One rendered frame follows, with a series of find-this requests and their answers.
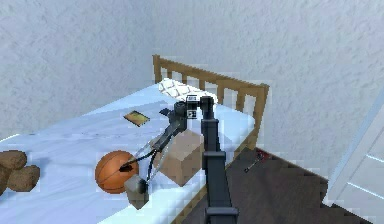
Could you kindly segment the brown teddy bear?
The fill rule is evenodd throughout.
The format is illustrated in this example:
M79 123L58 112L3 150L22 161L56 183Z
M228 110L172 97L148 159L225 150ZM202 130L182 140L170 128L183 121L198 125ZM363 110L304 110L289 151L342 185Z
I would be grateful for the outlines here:
M27 155L23 151L0 152L0 196L7 188L15 192L30 192L40 179L40 168L27 166Z

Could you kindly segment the orange basketball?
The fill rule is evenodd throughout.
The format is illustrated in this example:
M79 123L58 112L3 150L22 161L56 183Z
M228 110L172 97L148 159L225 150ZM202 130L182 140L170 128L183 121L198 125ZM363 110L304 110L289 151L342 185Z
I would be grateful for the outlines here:
M138 163L131 165L128 172L120 172L120 167L133 155L127 151L117 150L104 155L95 168L96 184L109 194L121 194L125 191L124 183L134 174L139 173Z

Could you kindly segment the yellow brown book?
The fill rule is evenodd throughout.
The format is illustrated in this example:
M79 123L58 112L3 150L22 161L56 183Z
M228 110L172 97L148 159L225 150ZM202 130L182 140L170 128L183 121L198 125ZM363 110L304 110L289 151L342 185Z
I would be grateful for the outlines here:
M147 123L150 118L145 116L144 114L134 110L129 112L128 114L123 116L124 119L136 125L137 127L141 127L145 123Z

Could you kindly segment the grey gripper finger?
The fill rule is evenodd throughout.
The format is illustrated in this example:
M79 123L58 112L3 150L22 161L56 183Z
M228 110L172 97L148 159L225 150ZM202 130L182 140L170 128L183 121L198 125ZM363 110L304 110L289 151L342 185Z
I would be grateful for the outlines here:
M163 140L162 137L156 137L139 150L139 152L145 153L140 157L140 160L148 157L151 158L147 169L147 176L139 182L140 192L142 194L148 192L148 186L160 171L172 142L172 137L169 137L166 140Z
M153 160L156 155L157 150L150 143L146 143L130 159L128 159L123 165L120 166L119 171L129 172L133 169L134 164L138 164L142 160L151 158L151 161L148 165L148 172L151 173L153 169Z

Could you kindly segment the white patterned pillow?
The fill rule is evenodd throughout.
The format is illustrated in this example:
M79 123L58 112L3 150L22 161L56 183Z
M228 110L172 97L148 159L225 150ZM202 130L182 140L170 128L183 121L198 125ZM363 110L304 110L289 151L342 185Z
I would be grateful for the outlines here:
M169 78L164 78L158 84L158 90L162 94L180 101L185 101L188 95L196 95L198 98L210 96L214 99L215 104L218 103L218 98L215 94Z

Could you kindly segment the brown cardboard box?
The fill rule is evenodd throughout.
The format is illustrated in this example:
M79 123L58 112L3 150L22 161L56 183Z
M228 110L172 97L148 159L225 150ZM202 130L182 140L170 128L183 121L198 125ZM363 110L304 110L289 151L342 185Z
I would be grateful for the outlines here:
M203 136L187 129L171 139L153 165L161 163L160 172L183 187L202 168L203 151Z

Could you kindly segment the small grey cube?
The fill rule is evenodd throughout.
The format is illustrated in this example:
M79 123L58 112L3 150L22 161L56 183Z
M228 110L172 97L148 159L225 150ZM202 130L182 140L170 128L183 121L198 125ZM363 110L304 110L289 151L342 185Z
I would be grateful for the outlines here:
M148 184L139 175L135 174L124 182L129 203L137 210L141 209L148 201Z

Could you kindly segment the white room door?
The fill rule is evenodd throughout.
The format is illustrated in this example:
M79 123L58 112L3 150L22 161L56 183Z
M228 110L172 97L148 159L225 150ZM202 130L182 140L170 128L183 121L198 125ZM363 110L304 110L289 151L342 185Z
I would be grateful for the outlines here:
M331 175L323 203L384 224L384 88Z

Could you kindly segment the wooden bed with blue sheet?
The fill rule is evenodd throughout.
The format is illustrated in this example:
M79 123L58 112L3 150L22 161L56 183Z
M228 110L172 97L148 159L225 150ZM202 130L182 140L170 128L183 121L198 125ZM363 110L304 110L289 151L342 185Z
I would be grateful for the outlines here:
M83 116L34 134L0 141L0 152L22 150L42 177L29 193L0 197L0 224L169 224L181 222L205 195L203 173L183 187L158 175L150 201L140 210L124 195L102 192L94 180L98 159L113 150L137 152L166 126L160 110L174 103L156 85ZM123 118L138 111L150 120L137 127Z

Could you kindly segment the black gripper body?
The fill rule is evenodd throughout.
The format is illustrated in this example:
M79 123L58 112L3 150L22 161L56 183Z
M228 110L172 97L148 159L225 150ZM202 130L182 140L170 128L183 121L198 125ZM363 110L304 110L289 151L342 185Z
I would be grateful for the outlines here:
M160 114L168 117L169 125L160 138L152 145L154 150L163 150L172 137L175 137L187 128L187 107L184 101L176 102L172 110L168 108L162 109Z

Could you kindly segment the small red black object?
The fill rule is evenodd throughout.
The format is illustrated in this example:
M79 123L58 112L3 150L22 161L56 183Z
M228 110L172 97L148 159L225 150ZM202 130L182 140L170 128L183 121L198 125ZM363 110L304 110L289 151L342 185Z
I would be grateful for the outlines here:
M264 151L261 151L261 150L257 150L256 151L256 159L248 166L244 169L244 172L245 173L248 173L249 170L254 166L256 165L257 163L259 162L263 162L266 160L266 158L268 157L268 154Z

